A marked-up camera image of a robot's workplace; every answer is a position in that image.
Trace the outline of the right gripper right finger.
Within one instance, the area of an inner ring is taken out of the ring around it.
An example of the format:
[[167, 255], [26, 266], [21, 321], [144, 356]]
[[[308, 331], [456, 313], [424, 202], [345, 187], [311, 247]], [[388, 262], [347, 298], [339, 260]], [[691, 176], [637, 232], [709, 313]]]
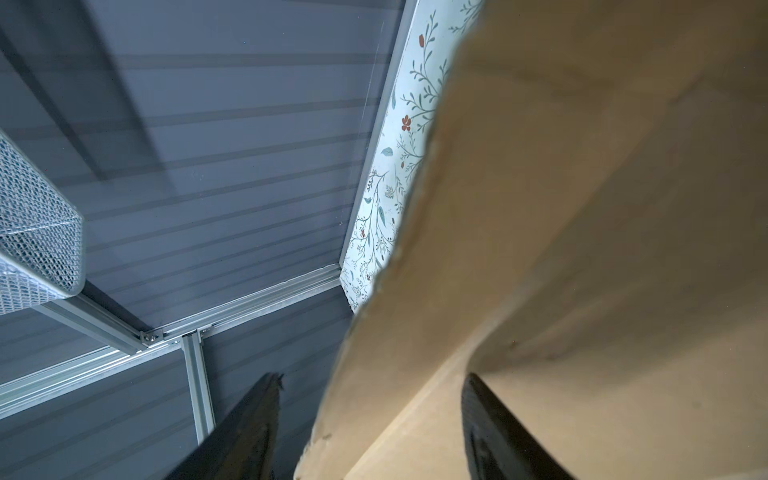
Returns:
[[464, 380], [461, 414], [471, 479], [573, 479], [474, 373]]

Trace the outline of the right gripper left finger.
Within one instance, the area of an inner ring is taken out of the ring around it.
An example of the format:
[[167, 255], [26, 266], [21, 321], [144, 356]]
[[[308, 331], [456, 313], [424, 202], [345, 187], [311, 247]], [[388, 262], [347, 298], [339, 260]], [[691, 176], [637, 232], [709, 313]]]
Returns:
[[283, 376], [263, 375], [214, 431], [167, 477], [254, 479], [272, 477]]

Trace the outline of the brown cardboard box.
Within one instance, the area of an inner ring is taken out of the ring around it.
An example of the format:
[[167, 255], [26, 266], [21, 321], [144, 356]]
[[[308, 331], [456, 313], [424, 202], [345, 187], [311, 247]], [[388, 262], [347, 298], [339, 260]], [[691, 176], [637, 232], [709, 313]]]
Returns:
[[483, 380], [555, 479], [767, 475], [767, 5], [487, 1], [299, 479], [465, 479]]

